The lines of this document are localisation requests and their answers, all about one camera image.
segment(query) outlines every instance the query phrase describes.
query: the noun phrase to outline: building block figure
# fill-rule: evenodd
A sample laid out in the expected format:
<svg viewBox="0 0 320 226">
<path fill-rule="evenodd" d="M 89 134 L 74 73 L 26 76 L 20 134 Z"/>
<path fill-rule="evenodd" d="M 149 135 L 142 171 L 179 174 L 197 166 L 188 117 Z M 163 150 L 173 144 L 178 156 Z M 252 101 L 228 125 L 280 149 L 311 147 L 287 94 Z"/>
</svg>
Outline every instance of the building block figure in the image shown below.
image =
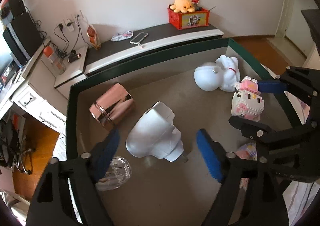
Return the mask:
<svg viewBox="0 0 320 226">
<path fill-rule="evenodd" d="M 264 101 L 258 91 L 257 80 L 246 76 L 241 83 L 235 82 L 235 88 L 238 92 L 232 98 L 231 114 L 251 121 L 260 121 Z"/>
</svg>

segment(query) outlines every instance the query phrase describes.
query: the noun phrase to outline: red tag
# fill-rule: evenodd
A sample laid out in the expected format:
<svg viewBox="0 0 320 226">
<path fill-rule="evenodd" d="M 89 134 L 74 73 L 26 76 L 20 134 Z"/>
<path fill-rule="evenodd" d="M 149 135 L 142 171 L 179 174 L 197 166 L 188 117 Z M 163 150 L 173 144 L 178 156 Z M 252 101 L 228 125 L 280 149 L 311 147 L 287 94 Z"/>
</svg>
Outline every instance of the red tag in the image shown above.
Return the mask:
<svg viewBox="0 0 320 226">
<path fill-rule="evenodd" d="M 199 0 L 191 0 L 194 4 L 198 4 Z"/>
</svg>

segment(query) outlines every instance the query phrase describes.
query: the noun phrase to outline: pink metallic cylinder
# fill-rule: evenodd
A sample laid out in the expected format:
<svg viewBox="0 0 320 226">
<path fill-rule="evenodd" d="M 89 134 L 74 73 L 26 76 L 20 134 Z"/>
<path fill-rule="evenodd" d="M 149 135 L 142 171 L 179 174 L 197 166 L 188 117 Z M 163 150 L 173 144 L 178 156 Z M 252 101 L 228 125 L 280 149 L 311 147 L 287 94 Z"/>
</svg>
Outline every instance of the pink metallic cylinder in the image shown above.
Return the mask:
<svg viewBox="0 0 320 226">
<path fill-rule="evenodd" d="M 107 130 L 114 128 L 135 107 L 134 100 L 119 83 L 96 100 L 90 107 L 92 116 Z"/>
</svg>

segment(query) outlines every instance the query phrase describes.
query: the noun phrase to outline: brown floor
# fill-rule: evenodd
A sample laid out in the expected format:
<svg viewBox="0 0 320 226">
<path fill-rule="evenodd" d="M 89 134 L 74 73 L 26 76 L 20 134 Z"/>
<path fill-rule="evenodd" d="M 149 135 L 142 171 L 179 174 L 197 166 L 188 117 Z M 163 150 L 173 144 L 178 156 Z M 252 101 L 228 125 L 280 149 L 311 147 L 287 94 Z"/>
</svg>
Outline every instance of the brown floor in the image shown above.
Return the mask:
<svg viewBox="0 0 320 226">
<path fill-rule="evenodd" d="M 266 38 L 236 37 L 236 42 L 257 58 L 261 64 L 270 68 L 275 74 L 282 74 L 289 65 Z"/>
<path fill-rule="evenodd" d="M 235 40 L 276 74 L 282 74 L 288 66 L 266 38 L 238 37 Z M 33 173 L 26 175 L 16 170 L 13 173 L 13 182 L 16 193 L 31 200 L 41 174 L 52 157 L 59 134 L 29 115 L 26 119 L 26 131 L 29 144 L 36 148 L 36 152 L 32 154 Z M 31 168 L 29 158 L 26 165 L 27 169 Z"/>
<path fill-rule="evenodd" d="M 25 132 L 27 145 L 36 149 L 36 152 L 32 153 L 31 157 L 33 172 L 31 175 L 27 175 L 15 169 L 13 172 L 13 184 L 17 194 L 31 201 L 42 172 L 52 157 L 59 133 L 43 125 L 28 114 L 26 116 Z M 26 158 L 25 164 L 26 168 L 30 170 L 29 157 Z"/>
</svg>

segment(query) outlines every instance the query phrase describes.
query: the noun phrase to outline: red box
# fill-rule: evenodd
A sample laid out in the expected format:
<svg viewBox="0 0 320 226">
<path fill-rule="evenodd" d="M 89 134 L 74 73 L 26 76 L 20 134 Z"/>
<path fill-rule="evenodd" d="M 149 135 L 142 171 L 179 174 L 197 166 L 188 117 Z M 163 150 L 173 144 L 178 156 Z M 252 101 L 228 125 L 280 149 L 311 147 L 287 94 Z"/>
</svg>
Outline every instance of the red box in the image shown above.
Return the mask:
<svg viewBox="0 0 320 226">
<path fill-rule="evenodd" d="M 194 27 L 208 26 L 209 11 L 202 9 L 194 13 L 174 13 L 173 10 L 168 8 L 169 23 L 177 29 L 189 29 Z"/>
</svg>

